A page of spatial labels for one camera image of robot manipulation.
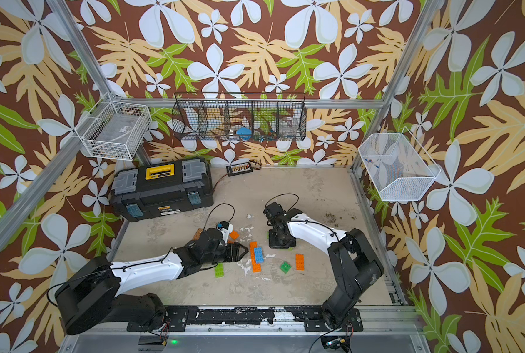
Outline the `blue lego plate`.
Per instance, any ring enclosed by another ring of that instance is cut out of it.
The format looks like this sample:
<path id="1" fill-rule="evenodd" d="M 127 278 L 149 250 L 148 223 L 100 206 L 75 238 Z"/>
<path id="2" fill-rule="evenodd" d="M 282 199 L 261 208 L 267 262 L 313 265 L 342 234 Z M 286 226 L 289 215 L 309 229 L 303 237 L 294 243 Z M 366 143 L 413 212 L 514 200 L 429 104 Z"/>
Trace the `blue lego plate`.
<path id="1" fill-rule="evenodd" d="M 264 254 L 261 247 L 255 247 L 253 250 L 255 256 L 255 263 L 261 264 L 264 263 Z"/>

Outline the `long orange lego plate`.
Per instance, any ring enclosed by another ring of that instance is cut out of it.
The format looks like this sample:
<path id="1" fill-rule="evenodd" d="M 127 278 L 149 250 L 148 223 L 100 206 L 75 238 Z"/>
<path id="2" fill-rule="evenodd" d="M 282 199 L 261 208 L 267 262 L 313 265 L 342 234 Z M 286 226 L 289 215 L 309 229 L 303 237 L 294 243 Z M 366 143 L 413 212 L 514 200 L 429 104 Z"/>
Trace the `long orange lego plate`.
<path id="1" fill-rule="evenodd" d="M 255 254 L 255 249 L 258 247 L 257 242 L 250 242 L 249 243 L 249 254 L 252 260 L 252 271 L 254 273 L 259 273 L 262 271 L 261 264 L 257 262 L 257 257 Z"/>

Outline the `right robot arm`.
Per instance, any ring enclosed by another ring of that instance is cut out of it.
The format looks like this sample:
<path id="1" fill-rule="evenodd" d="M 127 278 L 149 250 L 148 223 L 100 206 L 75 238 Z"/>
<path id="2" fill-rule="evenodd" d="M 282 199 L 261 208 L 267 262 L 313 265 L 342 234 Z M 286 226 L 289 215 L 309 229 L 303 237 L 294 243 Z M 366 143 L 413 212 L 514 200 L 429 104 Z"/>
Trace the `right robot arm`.
<path id="1" fill-rule="evenodd" d="M 297 239 L 329 256 L 336 287 L 322 304 L 322 317 L 329 329 L 344 324 L 360 297 L 384 276 L 384 267 L 368 238 L 359 229 L 331 228 L 297 209 L 265 210 L 269 246 L 294 247 Z"/>

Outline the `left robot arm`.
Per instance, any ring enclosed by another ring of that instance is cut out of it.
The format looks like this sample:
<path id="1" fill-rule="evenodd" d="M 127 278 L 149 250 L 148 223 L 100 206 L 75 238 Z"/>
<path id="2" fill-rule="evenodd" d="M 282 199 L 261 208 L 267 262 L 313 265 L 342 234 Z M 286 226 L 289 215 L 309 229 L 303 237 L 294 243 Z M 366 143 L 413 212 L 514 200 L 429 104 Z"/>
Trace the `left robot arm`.
<path id="1" fill-rule="evenodd" d="M 131 291 L 183 279 L 220 263 L 241 261 L 249 254 L 249 247 L 230 243 L 231 232 L 233 226 L 224 222 L 157 257 L 126 262 L 98 257 L 89 261 L 54 294 L 67 335 L 79 335 L 110 322 L 126 322 L 130 329 L 140 332 L 160 329 L 168 318 L 160 297 L 134 296 Z"/>

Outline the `lime green lego plate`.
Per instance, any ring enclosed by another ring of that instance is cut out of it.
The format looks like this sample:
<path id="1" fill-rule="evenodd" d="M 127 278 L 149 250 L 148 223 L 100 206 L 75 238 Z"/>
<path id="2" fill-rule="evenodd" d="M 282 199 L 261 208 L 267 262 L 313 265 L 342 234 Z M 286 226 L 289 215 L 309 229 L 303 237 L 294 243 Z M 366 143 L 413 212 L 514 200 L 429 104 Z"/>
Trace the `lime green lego plate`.
<path id="1" fill-rule="evenodd" d="M 215 273 L 215 277 L 216 278 L 222 278 L 224 276 L 224 264 L 223 263 L 219 263 L 214 268 L 214 273 Z"/>

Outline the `dark green square lego brick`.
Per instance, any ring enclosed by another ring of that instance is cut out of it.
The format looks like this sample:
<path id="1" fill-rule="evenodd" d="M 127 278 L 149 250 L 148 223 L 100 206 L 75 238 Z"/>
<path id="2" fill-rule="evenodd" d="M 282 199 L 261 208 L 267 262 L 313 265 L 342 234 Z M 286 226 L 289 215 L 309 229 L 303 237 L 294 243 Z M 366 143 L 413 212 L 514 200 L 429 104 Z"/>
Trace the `dark green square lego brick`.
<path id="1" fill-rule="evenodd" d="M 284 274 L 287 274 L 290 270 L 291 270 L 291 265 L 289 263 L 283 262 L 280 265 L 280 271 L 283 272 Z"/>

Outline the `black power strip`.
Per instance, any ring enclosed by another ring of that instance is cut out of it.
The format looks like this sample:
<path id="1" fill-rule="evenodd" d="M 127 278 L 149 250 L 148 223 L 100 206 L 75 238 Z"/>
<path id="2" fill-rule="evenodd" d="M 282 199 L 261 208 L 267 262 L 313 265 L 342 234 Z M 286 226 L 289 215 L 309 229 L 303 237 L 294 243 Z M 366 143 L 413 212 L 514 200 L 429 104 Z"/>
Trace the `black power strip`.
<path id="1" fill-rule="evenodd" d="M 226 170 L 227 170 L 227 176 L 229 177 L 235 177 L 235 176 L 239 176 L 242 174 L 248 174 L 254 171 L 254 169 L 252 168 L 252 164 L 250 162 L 232 164 L 230 166 L 227 166 Z"/>

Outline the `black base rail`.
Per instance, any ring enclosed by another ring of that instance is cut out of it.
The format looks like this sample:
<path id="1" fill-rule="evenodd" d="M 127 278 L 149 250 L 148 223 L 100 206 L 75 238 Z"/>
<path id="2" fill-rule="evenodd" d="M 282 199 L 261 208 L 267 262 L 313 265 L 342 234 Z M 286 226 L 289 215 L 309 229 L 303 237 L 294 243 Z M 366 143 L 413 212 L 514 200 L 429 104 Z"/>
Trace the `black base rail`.
<path id="1" fill-rule="evenodd" d="M 217 325 L 240 327 L 290 329 L 305 332 L 326 332 L 331 329 L 363 330 L 359 310 L 352 308 L 340 319 L 324 312 L 319 305 L 287 306 L 166 306 L 159 319 L 154 320 L 152 332 L 167 329 L 169 332 L 190 332 L 192 327 Z"/>

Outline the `aluminium frame post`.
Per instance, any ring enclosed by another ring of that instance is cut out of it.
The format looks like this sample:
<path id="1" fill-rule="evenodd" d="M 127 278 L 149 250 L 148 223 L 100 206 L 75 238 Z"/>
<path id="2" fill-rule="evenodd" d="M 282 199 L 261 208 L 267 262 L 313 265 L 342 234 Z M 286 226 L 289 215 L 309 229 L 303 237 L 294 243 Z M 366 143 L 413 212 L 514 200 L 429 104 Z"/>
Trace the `aluminium frame post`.
<path id="1" fill-rule="evenodd" d="M 404 46 L 403 53 L 396 64 L 395 71 L 387 85 L 386 91 L 382 95 L 382 99 L 361 99 L 357 100 L 355 103 L 355 108 L 376 110 L 375 116 L 371 120 L 363 137 L 363 141 L 366 141 L 370 135 L 377 132 L 377 129 L 381 126 L 386 114 L 389 113 L 391 102 L 396 97 L 396 89 L 404 81 L 414 57 L 420 51 L 423 38 L 431 28 L 437 11 L 439 11 L 445 3 L 445 1 L 441 0 L 426 1 L 423 10 L 421 10 L 420 15 L 418 16 L 418 20 L 412 29 L 410 37 Z"/>

